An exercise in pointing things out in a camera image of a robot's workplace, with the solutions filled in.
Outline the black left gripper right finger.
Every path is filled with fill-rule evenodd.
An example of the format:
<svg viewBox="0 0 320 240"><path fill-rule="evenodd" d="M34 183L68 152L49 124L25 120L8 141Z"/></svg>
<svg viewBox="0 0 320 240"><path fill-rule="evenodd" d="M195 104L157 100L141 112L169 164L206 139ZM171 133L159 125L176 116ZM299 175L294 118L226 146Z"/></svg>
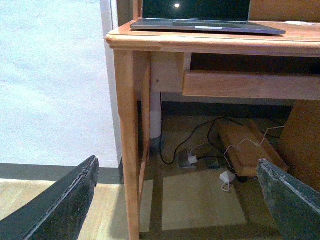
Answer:
<svg viewBox="0 0 320 240"><path fill-rule="evenodd" d="M256 174L268 210L285 240L320 238L320 193L262 158Z"/></svg>

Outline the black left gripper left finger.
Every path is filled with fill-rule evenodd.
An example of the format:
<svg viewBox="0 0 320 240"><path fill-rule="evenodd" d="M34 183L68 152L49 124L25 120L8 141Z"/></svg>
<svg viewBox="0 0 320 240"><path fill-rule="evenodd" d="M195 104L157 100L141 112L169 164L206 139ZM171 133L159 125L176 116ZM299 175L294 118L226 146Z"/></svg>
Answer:
<svg viewBox="0 0 320 240"><path fill-rule="evenodd" d="M0 222L2 240L76 240L90 209L99 175L92 155Z"/></svg>

